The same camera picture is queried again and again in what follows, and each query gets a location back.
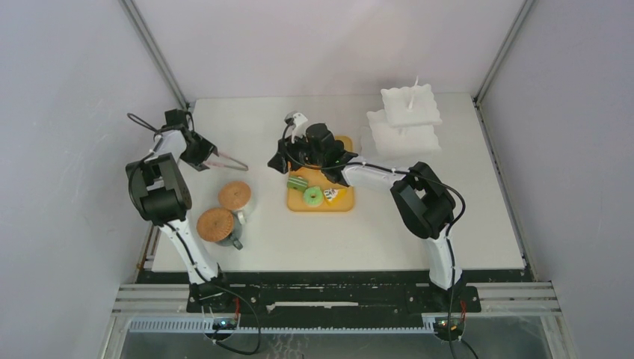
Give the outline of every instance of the red wire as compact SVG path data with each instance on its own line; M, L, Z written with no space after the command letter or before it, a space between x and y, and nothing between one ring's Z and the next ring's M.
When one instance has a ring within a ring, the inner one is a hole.
M236 313L233 315L233 317L235 320L238 320L238 316L240 315L240 299L236 297L234 298L234 300L236 301Z
M461 322L464 322L467 320L467 303L460 301L460 307L462 308L462 313L460 314Z

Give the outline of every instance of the gray cup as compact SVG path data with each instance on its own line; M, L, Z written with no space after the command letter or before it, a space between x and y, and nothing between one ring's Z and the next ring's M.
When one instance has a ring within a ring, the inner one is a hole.
M224 237L220 241L216 242L217 245L222 245L223 247L233 246L236 249L242 249L242 243L240 243L240 236L242 235L242 224L235 213L233 215L233 230L229 233L228 236Z

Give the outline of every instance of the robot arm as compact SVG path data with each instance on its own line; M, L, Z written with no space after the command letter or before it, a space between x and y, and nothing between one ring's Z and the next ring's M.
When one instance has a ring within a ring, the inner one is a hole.
M432 169L422 162L405 170L369 164L356 153L346 151L323 123L309 126L304 135L298 136L300 125L306 121L297 112L287 115L286 129L294 126L292 136L286 138L285 131L268 166L282 174L301 167L319 169L332 183L390 191L405 226L424 239L431 264L430 281L443 290L457 284L462 270L452 265L446 232L454 219L455 201ZM425 194L419 197L417 191ZM452 270L455 270L453 283Z
M167 111L165 118L167 124L155 134L150 154L126 166L130 198L144 220L168 235L187 267L190 283L203 284L217 278L220 269L187 219L191 195L175 159L203 171L218 149L188 128L184 111Z

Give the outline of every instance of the white wall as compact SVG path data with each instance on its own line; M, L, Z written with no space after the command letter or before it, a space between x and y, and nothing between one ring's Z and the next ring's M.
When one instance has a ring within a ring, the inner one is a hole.
M523 0L137 0L188 99L475 95Z
M0 357L94 358L147 224L125 164L176 106L117 1L0 11Z
M634 341L634 2L539 1L484 101L581 358Z

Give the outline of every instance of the green donut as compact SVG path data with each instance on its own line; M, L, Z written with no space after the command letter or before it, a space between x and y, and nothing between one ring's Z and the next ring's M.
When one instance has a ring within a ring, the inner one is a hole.
M308 207L317 207L324 202L324 194L319 187L306 188L304 191L304 203Z

